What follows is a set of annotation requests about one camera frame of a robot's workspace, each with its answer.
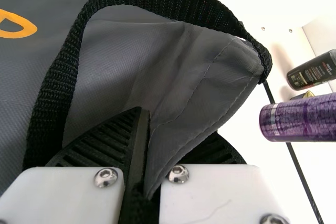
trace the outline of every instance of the orange logo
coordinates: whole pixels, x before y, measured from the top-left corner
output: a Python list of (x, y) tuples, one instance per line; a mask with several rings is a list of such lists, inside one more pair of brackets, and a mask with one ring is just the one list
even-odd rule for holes
[(10, 13), (5, 10), (0, 9), (0, 23), (4, 19), (8, 19), (11, 22), (17, 23), (22, 26), (23, 29), (21, 31), (3, 31), (0, 29), (0, 38), (6, 39), (20, 39), (24, 37), (28, 37), (37, 31), (37, 27), (30, 22), (29, 20), (16, 15), (15, 13)]

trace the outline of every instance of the purple spray can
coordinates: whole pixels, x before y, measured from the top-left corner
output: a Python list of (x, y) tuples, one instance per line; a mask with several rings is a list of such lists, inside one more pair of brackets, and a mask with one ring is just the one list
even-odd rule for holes
[(273, 142), (336, 141), (336, 93), (266, 105), (259, 124)]

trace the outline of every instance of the gray bag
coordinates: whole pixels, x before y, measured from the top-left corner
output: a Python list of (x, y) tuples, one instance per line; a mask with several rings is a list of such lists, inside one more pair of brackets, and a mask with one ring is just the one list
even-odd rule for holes
[(61, 148), (54, 141), (66, 146), (141, 106), (151, 113), (151, 197), (270, 71), (268, 51), (216, 0), (89, 0), (80, 12), (86, 1), (0, 0), (0, 193), (25, 153), (39, 160), (26, 168), (44, 165)]

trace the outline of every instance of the bag handle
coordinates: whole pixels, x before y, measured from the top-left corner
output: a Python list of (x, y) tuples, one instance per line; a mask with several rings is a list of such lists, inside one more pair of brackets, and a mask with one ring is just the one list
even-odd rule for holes
[(266, 80), (272, 61), (268, 50), (217, 0), (88, 0), (48, 69), (30, 118), (23, 169), (44, 166), (62, 148), (66, 117), (77, 81), (79, 53), (85, 26), (98, 10), (113, 5), (133, 5), (160, 16), (207, 27), (246, 39), (257, 50)]

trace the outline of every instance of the silver bolt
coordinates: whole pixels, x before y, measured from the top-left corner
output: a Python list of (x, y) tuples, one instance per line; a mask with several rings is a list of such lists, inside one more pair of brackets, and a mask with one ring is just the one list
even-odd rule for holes
[(268, 214), (260, 219), (260, 224), (289, 224), (289, 222), (280, 215)]
[(100, 188), (113, 185), (118, 179), (118, 173), (112, 168), (104, 168), (95, 175), (94, 184)]
[(189, 179), (189, 171), (183, 165), (175, 165), (168, 174), (168, 180), (174, 184), (182, 184)]

